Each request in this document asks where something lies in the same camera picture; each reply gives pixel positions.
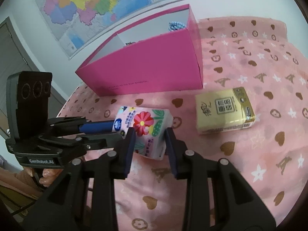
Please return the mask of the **left hand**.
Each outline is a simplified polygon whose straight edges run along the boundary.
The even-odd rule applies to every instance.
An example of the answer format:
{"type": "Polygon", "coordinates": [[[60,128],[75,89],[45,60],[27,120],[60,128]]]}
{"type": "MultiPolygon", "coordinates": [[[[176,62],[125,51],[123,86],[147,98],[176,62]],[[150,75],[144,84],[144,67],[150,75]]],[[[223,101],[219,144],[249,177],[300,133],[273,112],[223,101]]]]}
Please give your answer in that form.
{"type": "MultiPolygon", "coordinates": [[[[23,169],[30,177],[35,178],[35,171],[33,168],[23,167],[23,169]]],[[[62,171],[62,169],[45,168],[42,172],[42,176],[39,178],[39,184],[41,184],[43,187],[50,187],[50,185],[60,175],[62,171]]]]}

